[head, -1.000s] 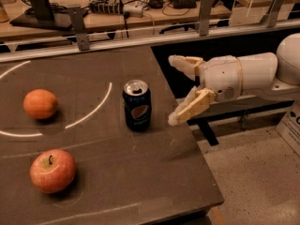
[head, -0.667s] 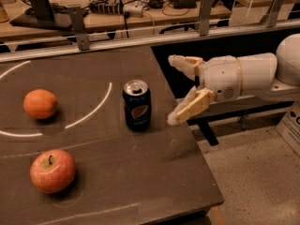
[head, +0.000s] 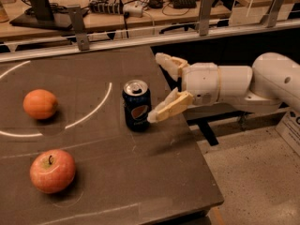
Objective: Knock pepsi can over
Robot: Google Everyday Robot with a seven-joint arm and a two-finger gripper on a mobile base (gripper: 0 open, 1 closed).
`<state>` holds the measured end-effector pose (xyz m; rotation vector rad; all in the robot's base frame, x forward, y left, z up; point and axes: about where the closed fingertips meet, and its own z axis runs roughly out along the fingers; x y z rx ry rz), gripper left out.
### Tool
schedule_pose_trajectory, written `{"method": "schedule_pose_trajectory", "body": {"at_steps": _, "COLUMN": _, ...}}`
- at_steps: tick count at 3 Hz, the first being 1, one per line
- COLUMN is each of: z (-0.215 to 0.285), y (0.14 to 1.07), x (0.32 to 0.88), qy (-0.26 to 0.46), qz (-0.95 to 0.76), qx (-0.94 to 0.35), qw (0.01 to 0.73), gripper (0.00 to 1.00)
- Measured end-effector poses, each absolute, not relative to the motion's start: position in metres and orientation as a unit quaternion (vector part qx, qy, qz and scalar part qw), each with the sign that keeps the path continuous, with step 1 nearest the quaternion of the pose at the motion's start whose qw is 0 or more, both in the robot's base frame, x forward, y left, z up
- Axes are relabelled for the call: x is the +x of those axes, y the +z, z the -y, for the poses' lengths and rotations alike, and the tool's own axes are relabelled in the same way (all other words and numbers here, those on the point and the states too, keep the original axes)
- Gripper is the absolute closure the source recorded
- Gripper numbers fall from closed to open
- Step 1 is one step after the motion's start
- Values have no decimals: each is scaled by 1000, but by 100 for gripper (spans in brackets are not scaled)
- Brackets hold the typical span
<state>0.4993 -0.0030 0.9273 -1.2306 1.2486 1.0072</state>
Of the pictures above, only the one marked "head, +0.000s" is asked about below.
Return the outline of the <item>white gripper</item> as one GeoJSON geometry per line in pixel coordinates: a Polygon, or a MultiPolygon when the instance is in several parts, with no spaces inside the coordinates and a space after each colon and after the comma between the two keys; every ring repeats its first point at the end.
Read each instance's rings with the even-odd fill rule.
{"type": "Polygon", "coordinates": [[[189,105],[209,106],[218,99],[218,66],[214,63],[196,63],[163,52],[155,55],[156,62],[174,81],[182,77],[182,90],[174,88],[147,116],[149,123],[158,123],[185,111],[189,105]]]}

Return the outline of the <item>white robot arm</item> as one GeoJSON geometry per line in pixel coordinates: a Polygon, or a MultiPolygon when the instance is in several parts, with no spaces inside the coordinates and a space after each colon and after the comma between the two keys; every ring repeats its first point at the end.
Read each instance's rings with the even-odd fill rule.
{"type": "Polygon", "coordinates": [[[181,83],[153,109],[150,123],[164,121],[189,107],[226,103],[239,111],[269,113],[282,103],[300,112],[300,65],[287,56],[267,52],[252,66],[189,64],[187,60],[159,52],[156,62],[181,83]]]}

